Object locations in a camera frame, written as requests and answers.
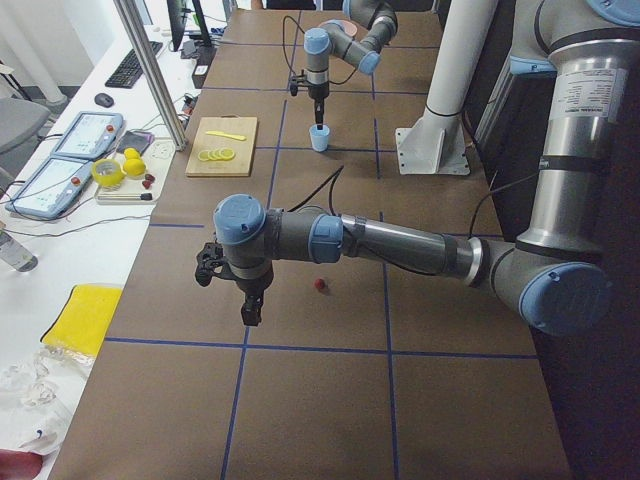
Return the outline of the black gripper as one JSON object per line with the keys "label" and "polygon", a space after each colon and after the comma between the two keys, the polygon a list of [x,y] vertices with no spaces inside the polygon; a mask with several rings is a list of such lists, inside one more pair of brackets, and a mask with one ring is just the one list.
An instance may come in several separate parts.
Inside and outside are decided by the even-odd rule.
{"label": "black gripper", "polygon": [[309,83],[308,95],[314,100],[314,120],[317,130],[324,128],[324,100],[329,96],[329,83]]}
{"label": "black gripper", "polygon": [[262,321],[261,310],[264,304],[264,292],[273,281],[273,273],[266,272],[258,278],[238,278],[236,284],[244,293],[245,301],[241,307],[241,317],[245,326],[253,327]]}

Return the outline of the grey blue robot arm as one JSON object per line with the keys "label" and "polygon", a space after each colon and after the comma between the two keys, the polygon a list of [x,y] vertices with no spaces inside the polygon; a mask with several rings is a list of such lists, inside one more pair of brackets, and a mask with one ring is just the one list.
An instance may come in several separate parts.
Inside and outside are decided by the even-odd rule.
{"label": "grey blue robot arm", "polygon": [[314,101],[314,127],[323,129],[324,101],[329,96],[329,59],[339,58],[356,71],[372,76],[381,61],[381,51],[398,31],[394,8],[387,1],[344,1],[343,13],[348,20],[367,29],[357,40],[348,34],[343,23],[329,20],[304,34],[307,68],[299,77]]}
{"label": "grey blue robot arm", "polygon": [[[396,132],[401,174],[453,173],[445,134],[462,133],[457,117],[498,4],[478,2],[451,3],[424,114]],[[316,120],[324,119],[330,56],[372,75],[398,33],[386,1],[343,1],[342,10],[366,36],[355,40],[337,20],[311,28],[304,34],[306,71],[292,79],[311,89]],[[243,323],[257,326],[272,260],[322,264],[344,255],[459,278],[491,291],[550,335],[599,321],[609,309],[611,284],[595,264],[601,253],[592,237],[619,107],[639,59],[639,1],[516,1],[509,56],[512,74],[556,73],[531,220],[515,243],[305,210],[315,193],[289,210],[265,210],[254,197],[235,194],[214,210],[214,242],[196,257],[196,281],[234,281],[245,294]]]}

